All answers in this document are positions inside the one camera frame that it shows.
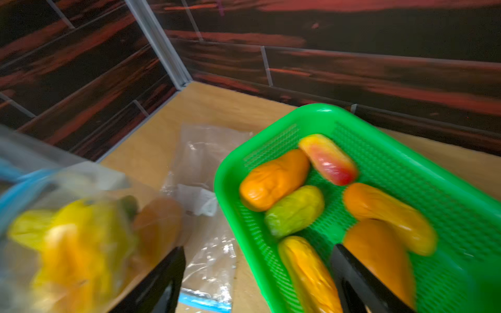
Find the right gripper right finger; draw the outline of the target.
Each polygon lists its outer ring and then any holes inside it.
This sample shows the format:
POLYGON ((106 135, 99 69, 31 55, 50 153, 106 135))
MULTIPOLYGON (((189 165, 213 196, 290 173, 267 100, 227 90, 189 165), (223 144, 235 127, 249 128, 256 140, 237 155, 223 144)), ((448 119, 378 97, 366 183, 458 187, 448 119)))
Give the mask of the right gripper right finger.
POLYGON ((344 245, 335 245, 330 262, 343 312, 414 311, 382 284, 344 245))

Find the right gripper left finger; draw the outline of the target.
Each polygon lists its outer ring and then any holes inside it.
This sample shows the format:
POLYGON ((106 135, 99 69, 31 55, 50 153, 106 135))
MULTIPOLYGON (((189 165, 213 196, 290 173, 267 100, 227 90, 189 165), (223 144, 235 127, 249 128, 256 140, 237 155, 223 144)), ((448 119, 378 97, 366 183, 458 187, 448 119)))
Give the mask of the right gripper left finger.
POLYGON ((182 246, 174 248, 112 312, 175 312, 186 266, 182 246))

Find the clear zip bag blue zipper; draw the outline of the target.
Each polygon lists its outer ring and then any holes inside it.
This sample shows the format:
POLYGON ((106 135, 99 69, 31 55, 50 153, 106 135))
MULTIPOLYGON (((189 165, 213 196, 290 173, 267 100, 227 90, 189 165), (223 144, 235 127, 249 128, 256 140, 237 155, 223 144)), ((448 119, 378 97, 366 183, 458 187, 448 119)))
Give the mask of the clear zip bag blue zipper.
POLYGON ((2 312, 112 312, 183 222, 124 173, 1 128, 2 312))

